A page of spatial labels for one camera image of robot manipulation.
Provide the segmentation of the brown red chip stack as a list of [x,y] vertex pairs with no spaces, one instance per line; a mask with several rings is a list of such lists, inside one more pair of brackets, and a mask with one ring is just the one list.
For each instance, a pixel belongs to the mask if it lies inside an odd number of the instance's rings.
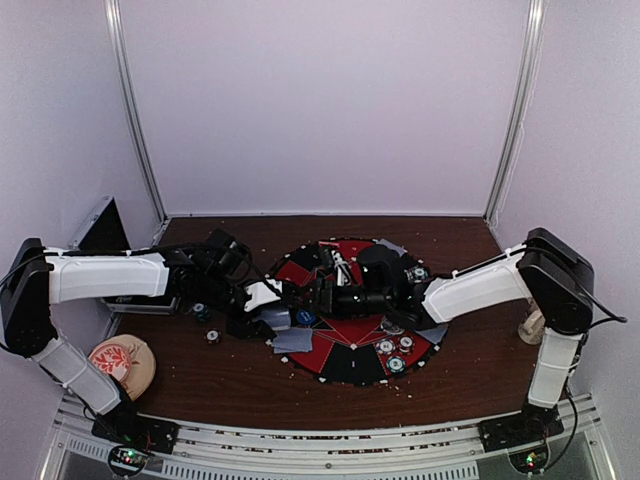
[[221,341],[221,333],[216,329],[208,330],[205,334],[205,340],[209,345],[216,345]]

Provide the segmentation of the green blue chip stack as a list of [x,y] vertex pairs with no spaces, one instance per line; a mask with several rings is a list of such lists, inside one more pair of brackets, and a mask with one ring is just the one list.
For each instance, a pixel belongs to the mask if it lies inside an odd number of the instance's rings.
[[207,322],[210,319],[209,308],[202,303],[195,303],[192,306],[192,314],[199,322]]

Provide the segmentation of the blue orange poker chip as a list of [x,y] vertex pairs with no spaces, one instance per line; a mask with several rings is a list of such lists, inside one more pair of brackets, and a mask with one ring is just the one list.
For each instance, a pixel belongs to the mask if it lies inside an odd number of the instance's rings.
[[395,343],[390,339],[384,339],[375,344],[375,349],[379,355],[392,355],[395,351]]

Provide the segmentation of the grey cards seat two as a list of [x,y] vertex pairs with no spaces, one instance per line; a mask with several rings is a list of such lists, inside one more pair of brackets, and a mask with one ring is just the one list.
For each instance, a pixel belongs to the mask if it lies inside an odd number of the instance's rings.
[[272,340],[276,354],[307,353],[313,350],[313,330],[308,328],[290,328],[276,333]]

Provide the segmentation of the brown white poker chip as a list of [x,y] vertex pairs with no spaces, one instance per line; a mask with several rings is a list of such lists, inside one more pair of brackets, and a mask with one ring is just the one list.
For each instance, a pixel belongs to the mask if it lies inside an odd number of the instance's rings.
[[397,341],[398,351],[402,355],[409,355],[413,352],[415,342],[410,336],[402,336]]

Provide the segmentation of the grey cards seat six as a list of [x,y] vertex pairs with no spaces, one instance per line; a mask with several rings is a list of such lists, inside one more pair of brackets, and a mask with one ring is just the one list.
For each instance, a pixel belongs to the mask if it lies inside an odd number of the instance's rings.
[[397,244],[394,244],[393,242],[391,242],[391,241],[389,241],[387,239],[378,239],[376,241],[376,243],[378,245],[385,246],[386,248],[388,248],[388,249],[390,249],[392,251],[395,251],[399,256],[402,256],[407,252],[407,250],[404,247],[402,247],[400,245],[397,245]]

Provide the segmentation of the green blue poker chip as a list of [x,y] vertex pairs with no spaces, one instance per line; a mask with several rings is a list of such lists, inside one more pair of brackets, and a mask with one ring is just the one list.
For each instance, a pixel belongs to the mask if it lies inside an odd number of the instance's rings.
[[392,374],[398,374],[406,369],[406,362],[399,356],[391,356],[386,361],[386,367]]

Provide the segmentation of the grey cards seat nine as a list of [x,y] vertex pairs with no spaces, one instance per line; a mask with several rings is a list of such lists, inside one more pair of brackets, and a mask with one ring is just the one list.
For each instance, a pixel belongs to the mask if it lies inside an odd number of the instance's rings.
[[442,339],[445,337],[448,331],[447,324],[440,324],[435,328],[431,328],[428,330],[420,330],[416,331],[416,334],[431,342],[432,344],[439,344]]

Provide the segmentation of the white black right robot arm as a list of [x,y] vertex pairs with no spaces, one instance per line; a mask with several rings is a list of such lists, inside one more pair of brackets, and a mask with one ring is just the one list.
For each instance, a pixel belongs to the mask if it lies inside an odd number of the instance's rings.
[[313,281],[308,305],[333,318],[382,314],[406,330],[423,331],[509,301],[535,304],[544,328],[529,391],[519,413],[479,424],[487,450],[562,433],[558,402],[598,324],[594,312],[603,312],[608,322],[625,320],[596,299],[590,262],[544,228],[497,257],[444,276],[429,274],[383,240],[357,254],[358,285],[347,281],[350,268],[335,253],[322,248],[321,257],[334,273]]

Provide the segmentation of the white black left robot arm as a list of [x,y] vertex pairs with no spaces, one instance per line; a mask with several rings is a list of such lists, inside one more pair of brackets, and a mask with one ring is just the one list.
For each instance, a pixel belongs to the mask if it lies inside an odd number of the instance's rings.
[[251,283],[235,279],[240,265],[257,269],[250,250],[222,230],[204,242],[119,251],[65,251],[29,238],[1,280],[1,347],[35,361],[75,394],[106,437],[141,447],[151,439],[151,428],[114,376],[58,332],[52,305],[170,294],[244,324],[257,307],[283,299],[284,288],[264,275]]

